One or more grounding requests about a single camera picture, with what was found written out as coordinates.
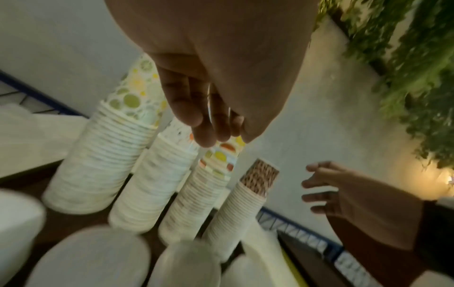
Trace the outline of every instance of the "dark sleeve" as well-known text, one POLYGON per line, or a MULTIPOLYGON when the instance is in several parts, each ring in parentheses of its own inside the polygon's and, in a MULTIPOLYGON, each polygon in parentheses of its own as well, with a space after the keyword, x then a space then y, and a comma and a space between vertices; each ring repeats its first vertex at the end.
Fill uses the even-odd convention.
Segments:
POLYGON ((415 253, 435 272, 454 278, 454 210, 424 204, 424 213, 416 239, 415 253))

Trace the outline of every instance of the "hand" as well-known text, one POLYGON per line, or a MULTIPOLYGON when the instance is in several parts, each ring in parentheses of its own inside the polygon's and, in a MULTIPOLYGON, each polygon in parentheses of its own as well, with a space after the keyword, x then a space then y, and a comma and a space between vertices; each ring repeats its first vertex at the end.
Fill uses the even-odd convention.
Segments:
POLYGON ((303 201, 325 201, 315 214, 342 217, 375 240, 396 248, 414 247, 422 218, 423 201, 386 183, 368 178, 333 162, 308 165, 314 174, 304 188, 332 186, 338 191, 303 195, 303 201))
POLYGON ((157 64, 175 116, 209 147, 231 135, 250 142, 280 113, 301 67, 318 0, 106 3, 157 64))

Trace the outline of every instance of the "finger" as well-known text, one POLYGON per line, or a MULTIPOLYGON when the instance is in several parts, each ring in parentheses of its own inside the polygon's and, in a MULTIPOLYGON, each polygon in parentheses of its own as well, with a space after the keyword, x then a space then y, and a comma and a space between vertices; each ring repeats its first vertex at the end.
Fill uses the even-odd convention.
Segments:
POLYGON ((259 137, 268 128, 272 122, 272 118, 245 118, 241 125, 240 135, 245 143, 253 141, 259 137))
POLYGON ((325 214, 330 216, 343 217, 341 207, 338 204, 334 203, 312 206, 311 211, 315 214, 325 214))
POLYGON ((188 77, 157 67, 161 86, 174 115, 181 122, 196 127, 202 123, 200 109, 192 102, 188 77))
POLYGON ((325 191, 318 193, 305 194, 302 196, 304 202, 316 202, 316 201, 334 201, 338 200, 338 193, 336 191, 325 191))
POLYGON ((347 170, 345 167, 340 166, 337 163, 332 162, 332 161, 321 161, 321 162, 318 162, 318 163, 313 163, 313 164, 307 165, 306 169, 309 172, 314 172, 319 167, 334 169, 334 170, 338 170, 338 171, 346 171, 347 170))
POLYGON ((301 182, 301 185, 304 188, 313 188, 320 186, 339 187, 339 183, 343 174, 344 173, 341 171, 320 167, 309 179, 301 182))
POLYGON ((204 148, 212 147, 216 143, 216 135, 210 122, 208 112, 208 86, 207 82, 189 78, 192 102, 202 113, 202 122, 192 128, 195 141, 204 148))
POLYGON ((214 84, 210 84, 210 111, 216 137, 219 141, 227 141, 230 138, 228 106, 224 103, 214 84))
POLYGON ((241 125, 243 124, 244 117, 238 115, 230 109, 230 116, 228 118, 230 125, 230 133, 232 136, 237 137, 240 135, 241 125))

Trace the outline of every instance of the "sleeve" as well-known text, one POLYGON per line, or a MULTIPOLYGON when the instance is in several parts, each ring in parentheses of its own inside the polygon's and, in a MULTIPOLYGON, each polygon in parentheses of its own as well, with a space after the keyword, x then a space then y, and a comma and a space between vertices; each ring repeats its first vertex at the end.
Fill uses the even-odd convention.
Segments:
POLYGON ((435 272, 454 278, 454 199, 424 204, 415 253, 435 272))

